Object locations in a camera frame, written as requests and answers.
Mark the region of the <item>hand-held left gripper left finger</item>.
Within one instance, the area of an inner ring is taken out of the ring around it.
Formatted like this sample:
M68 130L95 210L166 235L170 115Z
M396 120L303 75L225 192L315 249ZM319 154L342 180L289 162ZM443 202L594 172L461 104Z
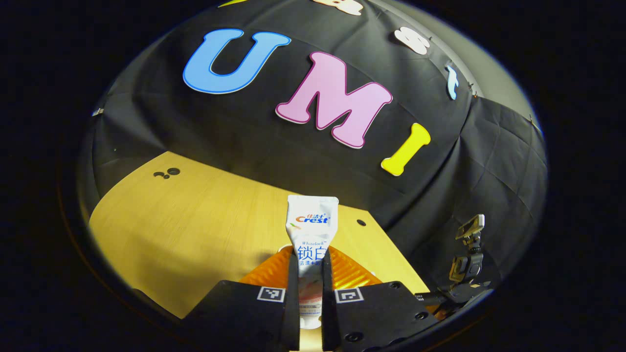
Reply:
M297 256L284 247L273 260L284 285L222 280L197 303L188 315L188 336L196 346L204 352L299 350Z

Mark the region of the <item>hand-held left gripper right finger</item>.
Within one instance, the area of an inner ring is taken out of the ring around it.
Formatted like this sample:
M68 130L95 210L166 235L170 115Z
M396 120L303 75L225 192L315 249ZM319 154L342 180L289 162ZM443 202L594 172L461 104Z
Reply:
M380 282L333 247L323 259L322 279L324 351L382 352L438 323L440 293Z

